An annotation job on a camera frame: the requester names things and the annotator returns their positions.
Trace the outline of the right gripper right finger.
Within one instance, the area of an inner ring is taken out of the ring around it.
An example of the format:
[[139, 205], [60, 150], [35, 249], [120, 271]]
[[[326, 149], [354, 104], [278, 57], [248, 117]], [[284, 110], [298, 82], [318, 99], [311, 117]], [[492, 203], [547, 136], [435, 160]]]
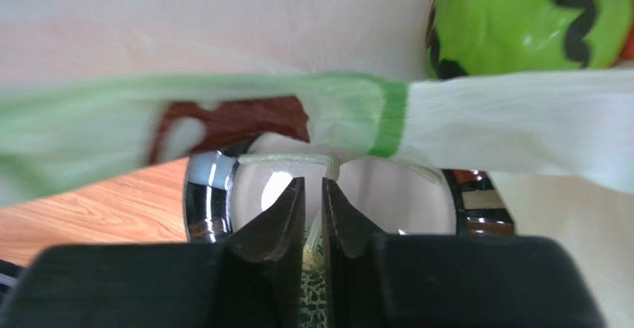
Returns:
[[322, 182], [329, 327], [604, 327], [545, 237], [387, 234]]

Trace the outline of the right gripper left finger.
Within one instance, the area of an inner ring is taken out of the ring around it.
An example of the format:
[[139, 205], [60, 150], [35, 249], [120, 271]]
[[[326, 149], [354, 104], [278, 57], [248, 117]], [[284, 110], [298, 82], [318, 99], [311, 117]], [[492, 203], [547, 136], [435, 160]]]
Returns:
[[296, 327], [305, 190], [216, 243], [60, 245], [1, 305], [3, 327]]

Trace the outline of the pale green plastic bag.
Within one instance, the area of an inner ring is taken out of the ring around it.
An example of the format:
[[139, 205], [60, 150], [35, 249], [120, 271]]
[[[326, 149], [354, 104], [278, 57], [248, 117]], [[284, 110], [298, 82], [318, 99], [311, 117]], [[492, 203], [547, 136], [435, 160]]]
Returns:
[[1, 0], [1, 205], [247, 139], [493, 180], [633, 325], [633, 63], [436, 79], [433, 0]]

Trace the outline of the small green watermelon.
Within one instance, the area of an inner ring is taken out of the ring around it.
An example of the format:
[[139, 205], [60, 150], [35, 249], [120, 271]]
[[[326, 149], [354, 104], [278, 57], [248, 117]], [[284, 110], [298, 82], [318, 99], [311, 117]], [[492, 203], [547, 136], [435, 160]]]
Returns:
[[433, 0], [426, 64], [436, 79], [608, 68], [633, 0]]

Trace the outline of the green cantaloupe melon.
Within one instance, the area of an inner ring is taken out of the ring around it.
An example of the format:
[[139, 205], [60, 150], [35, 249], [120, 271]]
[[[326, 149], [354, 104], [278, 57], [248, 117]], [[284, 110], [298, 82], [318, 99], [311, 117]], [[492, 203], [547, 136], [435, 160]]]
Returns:
[[327, 295], [323, 264], [323, 246], [304, 252], [301, 274], [299, 327], [327, 327]]

